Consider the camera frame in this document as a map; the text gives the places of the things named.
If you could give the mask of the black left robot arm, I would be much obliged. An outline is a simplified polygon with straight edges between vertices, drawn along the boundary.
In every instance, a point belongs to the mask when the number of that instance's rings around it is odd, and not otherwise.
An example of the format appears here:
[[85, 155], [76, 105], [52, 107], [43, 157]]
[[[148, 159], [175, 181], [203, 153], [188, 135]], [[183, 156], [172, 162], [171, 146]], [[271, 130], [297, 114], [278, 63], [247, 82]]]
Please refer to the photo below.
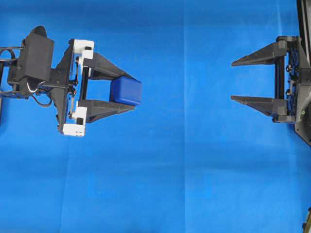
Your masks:
[[[52, 67], [54, 42], [35, 33], [19, 47], [2, 47], [10, 58], [1, 59], [7, 70], [10, 91], [2, 98], [29, 99], [44, 94], [57, 109], [58, 131], [84, 136], [86, 125], [99, 119], [133, 110], [142, 100], [142, 83], [94, 50], [90, 40], [71, 39], [63, 58]], [[109, 99], [89, 100], [88, 81], [110, 82]]]

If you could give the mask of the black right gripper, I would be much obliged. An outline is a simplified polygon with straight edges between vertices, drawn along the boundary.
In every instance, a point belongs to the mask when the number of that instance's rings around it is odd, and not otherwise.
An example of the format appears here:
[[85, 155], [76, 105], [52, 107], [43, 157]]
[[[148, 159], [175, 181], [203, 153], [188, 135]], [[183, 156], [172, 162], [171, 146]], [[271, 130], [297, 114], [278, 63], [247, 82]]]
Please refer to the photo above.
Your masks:
[[[276, 42], [234, 61], [231, 65], [272, 65], [275, 63], [276, 99], [263, 97], [231, 96], [267, 116], [274, 123], [299, 123], [311, 121], [311, 64], [299, 36], [279, 36]], [[281, 98], [284, 82], [282, 72], [288, 72], [289, 88]]]

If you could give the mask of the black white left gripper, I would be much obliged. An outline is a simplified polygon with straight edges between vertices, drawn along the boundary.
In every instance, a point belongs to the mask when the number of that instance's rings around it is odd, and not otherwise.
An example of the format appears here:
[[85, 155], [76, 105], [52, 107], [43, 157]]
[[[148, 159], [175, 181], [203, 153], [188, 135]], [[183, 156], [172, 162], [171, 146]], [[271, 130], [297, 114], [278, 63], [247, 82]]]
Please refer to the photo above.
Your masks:
[[85, 135], [86, 123], [134, 110], [135, 106], [102, 100], [80, 100], [73, 109], [76, 95], [74, 87], [78, 81], [71, 80], [70, 76], [75, 55], [80, 55], [77, 62], [79, 68], [88, 67], [88, 71], [84, 70], [84, 81], [113, 81], [120, 77], [136, 79], [102, 55], [94, 53], [94, 41], [81, 39], [69, 41], [69, 47], [55, 68], [56, 81], [59, 83], [54, 88], [54, 105], [57, 109], [58, 131], [64, 135], [82, 137]]

